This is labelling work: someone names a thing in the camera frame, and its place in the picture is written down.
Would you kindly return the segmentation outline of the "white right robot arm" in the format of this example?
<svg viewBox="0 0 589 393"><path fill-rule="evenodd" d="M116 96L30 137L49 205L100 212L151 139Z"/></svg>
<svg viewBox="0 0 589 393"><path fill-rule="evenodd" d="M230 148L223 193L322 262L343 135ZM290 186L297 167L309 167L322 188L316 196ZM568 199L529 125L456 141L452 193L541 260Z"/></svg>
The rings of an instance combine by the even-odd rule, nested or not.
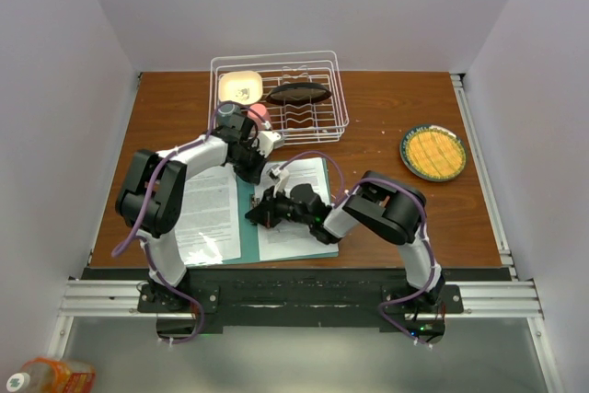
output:
<svg viewBox="0 0 589 393"><path fill-rule="evenodd" d="M309 183L289 191L272 185L245 218L267 229L282 221L306 225L309 234L326 245L340 242L363 225L398 248L407 291L395 302L411 303L416 310L429 313L443 301L445 279L427 234L425 205L425 196L416 188L368 170L343 201L335 204L324 202Z"/></svg>

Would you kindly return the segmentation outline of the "printed paper sheet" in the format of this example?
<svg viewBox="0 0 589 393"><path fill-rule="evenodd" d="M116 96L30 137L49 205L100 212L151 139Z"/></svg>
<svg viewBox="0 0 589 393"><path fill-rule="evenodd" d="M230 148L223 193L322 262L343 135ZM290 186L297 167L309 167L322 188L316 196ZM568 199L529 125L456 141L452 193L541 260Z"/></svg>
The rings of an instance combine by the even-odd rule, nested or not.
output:
<svg viewBox="0 0 589 393"><path fill-rule="evenodd" d="M188 266L241 257L237 183L231 168L210 168L186 181L175 232L179 254Z"/></svg>

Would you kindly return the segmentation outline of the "teal file folder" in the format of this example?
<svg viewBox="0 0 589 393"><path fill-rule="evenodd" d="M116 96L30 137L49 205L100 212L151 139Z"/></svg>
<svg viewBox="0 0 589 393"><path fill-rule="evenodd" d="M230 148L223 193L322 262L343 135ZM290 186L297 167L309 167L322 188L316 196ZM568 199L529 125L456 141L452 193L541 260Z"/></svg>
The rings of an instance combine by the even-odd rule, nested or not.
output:
<svg viewBox="0 0 589 393"><path fill-rule="evenodd" d="M250 264L262 262L259 255L259 241L258 241L258 227L253 225L245 218L245 213L251 208L251 204L259 198L263 191L272 185L272 180L266 175L269 169L276 167L276 162L268 164L262 172L262 181L259 186L253 186L237 178L233 168L232 169L237 183L237 205L238 205L238 221L239 221L239 238L241 257L226 261L222 264Z"/></svg>

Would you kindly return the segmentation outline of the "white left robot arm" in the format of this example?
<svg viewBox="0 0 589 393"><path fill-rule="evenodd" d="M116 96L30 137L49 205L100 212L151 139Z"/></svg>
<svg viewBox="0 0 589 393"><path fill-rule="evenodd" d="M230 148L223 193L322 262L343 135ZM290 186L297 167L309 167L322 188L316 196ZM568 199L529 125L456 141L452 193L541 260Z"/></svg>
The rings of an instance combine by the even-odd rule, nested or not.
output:
<svg viewBox="0 0 589 393"><path fill-rule="evenodd" d="M111 255L118 257L133 241L140 242L149 268L148 301L170 312L198 311L175 233L185 183L210 168L230 165L240 179L259 184L268 158L282 143L268 122L258 125L237 113L186 144L133 154L115 202L130 232Z"/></svg>

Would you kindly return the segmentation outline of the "remaining printed paper stack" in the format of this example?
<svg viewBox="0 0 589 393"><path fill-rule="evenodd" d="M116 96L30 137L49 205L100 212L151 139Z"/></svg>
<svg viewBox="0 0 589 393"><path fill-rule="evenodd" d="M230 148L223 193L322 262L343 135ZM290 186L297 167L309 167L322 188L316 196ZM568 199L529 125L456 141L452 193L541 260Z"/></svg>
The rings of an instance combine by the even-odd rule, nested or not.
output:
<svg viewBox="0 0 589 393"><path fill-rule="evenodd" d="M321 157L298 159L285 170L290 174L285 191L298 184L312 186L322 202L331 203L326 160ZM260 261L302 260L330 258L339 254L337 244L323 244L316 240L306 225L281 221L276 227L258 227Z"/></svg>

